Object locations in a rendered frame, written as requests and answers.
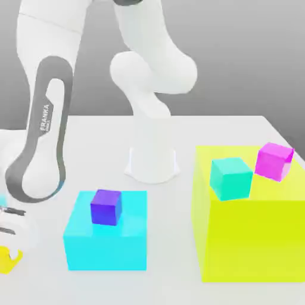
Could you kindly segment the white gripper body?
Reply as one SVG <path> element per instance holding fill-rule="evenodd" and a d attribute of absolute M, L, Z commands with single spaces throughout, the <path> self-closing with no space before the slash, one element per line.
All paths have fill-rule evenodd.
<path fill-rule="evenodd" d="M 25 220 L 0 221 L 0 245 L 9 249 L 28 249 L 30 230 Z"/>

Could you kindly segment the small yellow cube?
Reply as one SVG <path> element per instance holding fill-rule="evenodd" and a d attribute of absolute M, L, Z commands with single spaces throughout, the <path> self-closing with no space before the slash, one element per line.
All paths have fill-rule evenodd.
<path fill-rule="evenodd" d="M 0 246 L 0 274 L 9 274 L 23 257 L 23 252 L 18 250 L 18 256 L 15 259 L 10 257 L 10 251 L 7 247 Z"/>

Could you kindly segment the small purple cube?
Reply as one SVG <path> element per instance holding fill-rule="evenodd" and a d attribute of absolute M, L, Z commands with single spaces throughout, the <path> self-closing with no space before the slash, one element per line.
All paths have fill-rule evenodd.
<path fill-rule="evenodd" d="M 122 214 L 122 193 L 98 189 L 91 201 L 93 224 L 116 226 Z"/>

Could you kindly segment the small teal cube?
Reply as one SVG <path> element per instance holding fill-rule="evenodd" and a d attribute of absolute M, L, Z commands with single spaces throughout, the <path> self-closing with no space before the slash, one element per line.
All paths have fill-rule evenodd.
<path fill-rule="evenodd" d="M 253 171 L 240 157 L 211 161 L 210 186 L 220 201 L 248 198 L 252 180 Z"/>

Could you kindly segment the small magenta cube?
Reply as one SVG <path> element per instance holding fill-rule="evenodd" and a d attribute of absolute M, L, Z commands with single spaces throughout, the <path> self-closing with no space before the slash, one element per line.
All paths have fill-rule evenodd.
<path fill-rule="evenodd" d="M 290 170 L 294 151 L 273 142 L 266 143 L 258 151 L 254 173 L 281 182 Z"/>

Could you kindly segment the large cyan box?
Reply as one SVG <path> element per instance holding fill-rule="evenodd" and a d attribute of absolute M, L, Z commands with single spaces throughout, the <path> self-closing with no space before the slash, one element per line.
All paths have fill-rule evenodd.
<path fill-rule="evenodd" d="M 116 226 L 93 224 L 94 191 L 80 191 L 63 233 L 68 270 L 147 269 L 147 191 L 123 191 Z"/>

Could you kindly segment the large yellow box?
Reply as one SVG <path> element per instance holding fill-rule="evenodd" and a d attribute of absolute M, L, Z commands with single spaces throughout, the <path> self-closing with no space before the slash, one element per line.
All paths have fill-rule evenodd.
<path fill-rule="evenodd" d="M 257 146 L 198 146 L 191 220 L 204 282 L 305 282 L 305 169 L 294 159 L 281 182 L 254 173 Z M 250 196 L 220 201 L 211 161 L 240 157 Z"/>

